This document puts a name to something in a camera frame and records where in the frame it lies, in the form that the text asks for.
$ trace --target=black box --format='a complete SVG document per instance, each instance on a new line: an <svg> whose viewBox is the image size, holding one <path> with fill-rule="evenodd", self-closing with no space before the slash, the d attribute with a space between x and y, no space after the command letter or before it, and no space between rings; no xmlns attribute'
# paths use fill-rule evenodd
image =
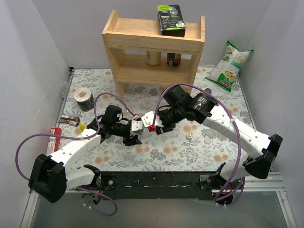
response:
<svg viewBox="0 0 304 228"><path fill-rule="evenodd" d="M161 35L185 37L186 26L179 5L157 6L157 18Z"/></svg>

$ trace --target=wooden shelf board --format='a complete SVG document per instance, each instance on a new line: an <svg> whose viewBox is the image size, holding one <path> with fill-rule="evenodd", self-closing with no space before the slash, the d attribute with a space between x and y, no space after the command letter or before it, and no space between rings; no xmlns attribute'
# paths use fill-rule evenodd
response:
<svg viewBox="0 0 304 228"><path fill-rule="evenodd" d="M166 59L162 57L159 65L151 66L144 55L125 54L117 81L163 86L178 82L189 83L191 60L183 58L179 67L171 67L167 65Z"/></svg>
<svg viewBox="0 0 304 228"><path fill-rule="evenodd" d="M168 49L158 49L158 48L150 48L150 47L133 47L133 46L124 46L124 45L108 45L109 48L116 48L116 49L130 49L130 50L141 50L141 51L157 51L157 52L166 52L170 53L171 50ZM186 54L186 55L197 55L198 52L190 52L190 51L180 51L180 50L175 50L174 53L178 54Z"/></svg>
<svg viewBox="0 0 304 228"><path fill-rule="evenodd" d="M199 33L200 24L185 22L186 24L186 38L200 39ZM121 32L130 35L160 35L157 20L145 20L145 19L130 19L130 18L119 18L114 28L114 32Z"/></svg>

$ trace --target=product box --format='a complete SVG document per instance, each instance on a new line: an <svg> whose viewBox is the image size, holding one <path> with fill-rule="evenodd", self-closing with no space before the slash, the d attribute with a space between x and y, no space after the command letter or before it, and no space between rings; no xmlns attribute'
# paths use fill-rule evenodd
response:
<svg viewBox="0 0 304 228"><path fill-rule="evenodd" d="M157 18L163 36L185 37L186 26L179 5L157 6Z"/></svg>
<svg viewBox="0 0 304 228"><path fill-rule="evenodd" d="M53 127L51 128L50 134L54 135L61 135L62 131L59 127ZM48 139L48 145L47 145L47 155L50 155L53 152L56 152L59 148L60 144L60 138L51 136Z"/></svg>

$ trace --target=floral tablecloth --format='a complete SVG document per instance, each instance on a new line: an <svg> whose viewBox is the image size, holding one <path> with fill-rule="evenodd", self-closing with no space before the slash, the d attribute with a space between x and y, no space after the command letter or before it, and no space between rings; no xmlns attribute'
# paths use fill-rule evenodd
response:
<svg viewBox="0 0 304 228"><path fill-rule="evenodd" d="M195 85L210 88L238 119L252 127L252 122L238 81L234 82L231 93L215 83L205 79L212 68L199 67ZM101 92L116 92L110 69L76 70L67 97L63 114L79 116L80 123L87 125L94 118L93 110L83 112L74 100L74 92L81 87L89 88L94 97ZM130 84L125 102L134 113L140 116L155 109L163 86ZM97 113L103 114L108 105L123 108L123 116L131 117L130 113L110 95L102 96L97 103ZM63 135L78 136L79 127L60 124ZM186 138L193 133L192 140ZM237 145L213 129L196 122L181 121L174 131L156 135L147 130L140 135L142 145L126 147L122 139L112 136L86 153L72 169L91 164L101 171L215 171L222 162L236 159ZM60 147L69 140L62 139Z"/></svg>

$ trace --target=white bottle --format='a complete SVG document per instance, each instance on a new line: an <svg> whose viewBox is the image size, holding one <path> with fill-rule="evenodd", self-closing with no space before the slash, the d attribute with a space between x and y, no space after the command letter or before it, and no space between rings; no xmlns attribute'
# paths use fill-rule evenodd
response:
<svg viewBox="0 0 304 228"><path fill-rule="evenodd" d="M147 51L147 63L150 65L158 65L161 63L162 53L157 51Z"/></svg>

